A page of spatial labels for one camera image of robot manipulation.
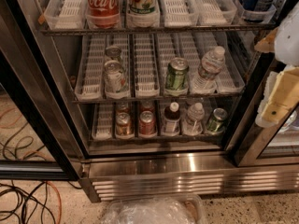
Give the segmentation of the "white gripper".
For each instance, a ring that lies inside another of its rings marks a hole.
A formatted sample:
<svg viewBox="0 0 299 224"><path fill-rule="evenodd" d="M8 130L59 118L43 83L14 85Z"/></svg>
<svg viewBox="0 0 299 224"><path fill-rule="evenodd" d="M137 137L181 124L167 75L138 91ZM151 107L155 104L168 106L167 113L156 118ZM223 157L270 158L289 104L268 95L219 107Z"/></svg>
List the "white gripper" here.
<svg viewBox="0 0 299 224"><path fill-rule="evenodd" d="M299 103L299 67L287 65L271 71L263 91L255 123L262 128L277 125Z"/></svg>

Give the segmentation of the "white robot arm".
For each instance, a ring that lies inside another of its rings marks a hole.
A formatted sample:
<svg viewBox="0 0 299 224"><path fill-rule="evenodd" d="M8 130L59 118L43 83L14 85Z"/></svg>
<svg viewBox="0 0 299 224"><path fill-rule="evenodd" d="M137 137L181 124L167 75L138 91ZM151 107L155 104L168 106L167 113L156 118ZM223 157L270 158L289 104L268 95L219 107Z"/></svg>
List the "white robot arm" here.
<svg viewBox="0 0 299 224"><path fill-rule="evenodd" d="M263 128L277 125L299 102L299 2L281 22L255 46L261 53L274 53L286 67L271 72L263 92L255 123Z"/></svg>

